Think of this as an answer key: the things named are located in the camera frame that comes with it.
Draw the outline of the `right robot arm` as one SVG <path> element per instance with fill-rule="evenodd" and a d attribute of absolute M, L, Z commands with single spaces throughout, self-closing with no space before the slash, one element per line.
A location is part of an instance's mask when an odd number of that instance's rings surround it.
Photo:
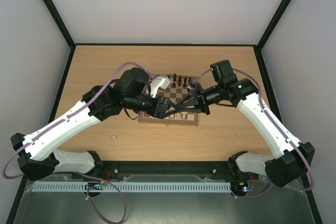
<path fill-rule="evenodd" d="M 277 187 L 283 187 L 302 175 L 309 175 L 311 182 L 306 190 L 314 187 L 314 176 L 310 164 L 314 156 L 311 143 L 301 142 L 274 115 L 262 98 L 257 80 L 250 75 L 238 80 L 237 69 L 228 60 L 210 66 L 215 86 L 203 89 L 198 80 L 187 97 L 178 102 L 177 111 L 210 114 L 209 106 L 229 101 L 246 116 L 266 141 L 271 155 L 257 155 L 241 152 L 233 156 L 229 172 L 239 178 L 245 173 L 267 176 Z"/>

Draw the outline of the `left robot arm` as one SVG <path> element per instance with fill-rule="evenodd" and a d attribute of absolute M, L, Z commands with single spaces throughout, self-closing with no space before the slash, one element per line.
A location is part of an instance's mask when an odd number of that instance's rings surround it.
<path fill-rule="evenodd" d="M 103 163 L 97 152 L 65 152 L 58 147 L 84 129 L 123 110 L 163 118 L 169 101 L 157 92 L 165 90 L 170 82 L 167 76 L 155 77 L 134 67 L 120 78 L 112 76 L 104 85 L 93 87 L 69 111 L 42 129 L 27 135 L 14 134 L 10 139 L 23 175 L 32 181 L 52 173 L 99 175 Z"/>

